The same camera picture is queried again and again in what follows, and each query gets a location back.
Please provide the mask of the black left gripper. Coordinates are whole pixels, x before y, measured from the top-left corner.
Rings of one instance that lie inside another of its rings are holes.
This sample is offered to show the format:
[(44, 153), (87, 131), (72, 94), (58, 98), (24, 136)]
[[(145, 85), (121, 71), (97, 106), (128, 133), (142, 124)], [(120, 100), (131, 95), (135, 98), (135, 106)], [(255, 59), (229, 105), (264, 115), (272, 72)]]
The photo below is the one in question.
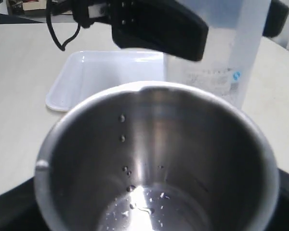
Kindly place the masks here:
[(73, 0), (71, 11), (82, 28), (111, 25), (121, 49), (144, 48), (194, 62), (203, 58), (209, 27), (175, 0)]

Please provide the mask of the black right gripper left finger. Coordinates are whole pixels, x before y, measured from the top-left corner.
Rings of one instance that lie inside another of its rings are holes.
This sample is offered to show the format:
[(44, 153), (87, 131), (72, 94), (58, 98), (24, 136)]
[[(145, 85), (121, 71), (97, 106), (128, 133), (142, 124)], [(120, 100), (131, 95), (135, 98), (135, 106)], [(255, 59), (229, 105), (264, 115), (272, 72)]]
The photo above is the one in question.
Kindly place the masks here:
[(0, 195), (0, 231), (41, 231), (33, 179)]

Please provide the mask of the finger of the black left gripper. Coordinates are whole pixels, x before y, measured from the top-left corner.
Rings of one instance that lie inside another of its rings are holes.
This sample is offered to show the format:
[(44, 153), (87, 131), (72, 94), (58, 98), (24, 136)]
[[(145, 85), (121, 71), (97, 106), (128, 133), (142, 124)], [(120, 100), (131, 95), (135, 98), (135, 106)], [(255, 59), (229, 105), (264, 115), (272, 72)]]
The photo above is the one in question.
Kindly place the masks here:
[(289, 6), (280, 0), (271, 0), (262, 36), (275, 38), (282, 32), (289, 15)]

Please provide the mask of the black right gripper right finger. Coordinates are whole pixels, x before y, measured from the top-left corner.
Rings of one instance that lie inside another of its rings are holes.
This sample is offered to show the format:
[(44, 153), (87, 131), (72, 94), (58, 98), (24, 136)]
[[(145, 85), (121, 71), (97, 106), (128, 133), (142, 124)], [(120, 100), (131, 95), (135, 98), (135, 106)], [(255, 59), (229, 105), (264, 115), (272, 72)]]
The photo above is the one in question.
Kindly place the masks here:
[(280, 173), (280, 201), (277, 207), (277, 230), (289, 231), (289, 173)]

